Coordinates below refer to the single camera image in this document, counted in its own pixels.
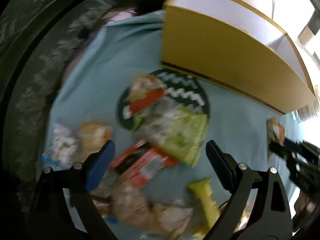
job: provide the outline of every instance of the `white zigzag pattern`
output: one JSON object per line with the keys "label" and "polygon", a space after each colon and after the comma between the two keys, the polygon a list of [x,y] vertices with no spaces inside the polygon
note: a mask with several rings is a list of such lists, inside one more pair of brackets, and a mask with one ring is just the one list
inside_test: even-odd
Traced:
{"label": "white zigzag pattern", "polygon": [[190,98],[193,101],[197,101],[200,106],[204,106],[204,100],[199,94],[195,94],[193,91],[185,92],[184,88],[179,88],[175,90],[174,88],[168,88],[166,90],[167,94],[170,94],[172,97],[176,98],[181,96],[182,98]]}
{"label": "white zigzag pattern", "polygon": [[192,79],[185,80],[183,77],[176,77],[176,75],[174,73],[168,75],[167,72],[162,72],[162,73],[158,74],[157,77],[161,78],[164,81],[171,80],[171,82],[173,84],[182,83],[185,87],[192,86],[194,89],[198,88],[198,86],[196,85],[196,83]]}

